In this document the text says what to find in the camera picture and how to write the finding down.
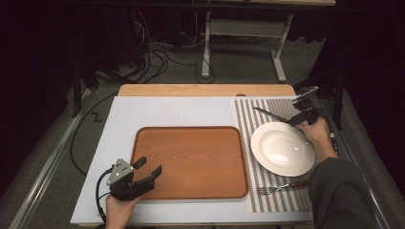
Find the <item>knife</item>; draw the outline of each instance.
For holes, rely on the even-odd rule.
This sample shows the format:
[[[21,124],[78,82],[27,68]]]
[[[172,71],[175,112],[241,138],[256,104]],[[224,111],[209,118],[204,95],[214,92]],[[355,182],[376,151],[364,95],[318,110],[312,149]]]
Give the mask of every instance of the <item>knife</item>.
[[[258,107],[253,107],[253,108],[254,108],[255,110],[257,110],[257,111],[263,113],[263,114],[269,115],[269,116],[271,116],[271,117],[273,117],[273,118],[275,118],[275,119],[277,119],[277,120],[279,120],[279,121],[281,121],[281,122],[285,122],[285,123],[289,124],[289,121],[288,121],[288,120],[286,120],[285,118],[283,118],[283,117],[281,117],[281,116],[278,116],[277,114],[273,114],[273,113],[268,112],[268,111],[266,111],[266,110],[264,110],[264,109],[262,109],[262,108],[258,108]]]

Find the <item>fork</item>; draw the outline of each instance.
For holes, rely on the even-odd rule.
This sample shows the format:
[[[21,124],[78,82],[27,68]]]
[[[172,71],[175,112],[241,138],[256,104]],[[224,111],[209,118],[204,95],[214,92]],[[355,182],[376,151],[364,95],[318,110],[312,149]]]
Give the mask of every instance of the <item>fork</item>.
[[[296,181],[296,182],[287,183],[287,184],[284,184],[281,186],[261,187],[261,188],[257,188],[256,190],[260,195],[271,195],[284,188],[297,188],[297,187],[304,187],[307,185],[308,185],[308,181],[304,180],[304,181]]]

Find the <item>wooden tray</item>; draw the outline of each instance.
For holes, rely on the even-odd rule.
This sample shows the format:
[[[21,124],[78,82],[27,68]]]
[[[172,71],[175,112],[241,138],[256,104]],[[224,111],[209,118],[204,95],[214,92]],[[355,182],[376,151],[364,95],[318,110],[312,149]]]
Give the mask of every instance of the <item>wooden tray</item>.
[[[143,199],[242,198],[245,160],[234,127],[145,127],[138,131],[131,163],[146,156],[134,179],[162,165],[155,190]]]

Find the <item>gray sleeve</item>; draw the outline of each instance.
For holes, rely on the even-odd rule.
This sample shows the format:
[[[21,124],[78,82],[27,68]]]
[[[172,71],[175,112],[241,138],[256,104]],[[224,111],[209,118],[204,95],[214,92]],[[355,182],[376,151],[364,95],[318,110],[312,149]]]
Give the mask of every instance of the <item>gray sleeve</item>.
[[[328,158],[309,179],[315,228],[376,228],[373,199],[354,164]]]

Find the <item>striped placemat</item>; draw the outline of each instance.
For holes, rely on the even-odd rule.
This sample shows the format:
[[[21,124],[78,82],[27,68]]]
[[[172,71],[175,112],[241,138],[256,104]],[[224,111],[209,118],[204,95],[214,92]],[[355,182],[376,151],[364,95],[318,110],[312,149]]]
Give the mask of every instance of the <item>striped placemat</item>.
[[[249,212],[297,212],[310,211],[308,188],[286,189],[273,195],[261,196],[255,191],[257,187],[283,185],[293,181],[309,179],[310,171],[299,177],[282,177],[263,167],[254,157],[250,148],[250,138],[259,126],[277,121],[270,116],[257,112],[253,107],[260,107],[279,116],[290,119],[298,114],[292,106],[291,99],[237,99],[234,101],[235,117],[241,132],[245,150],[246,171],[248,177],[250,202]]]

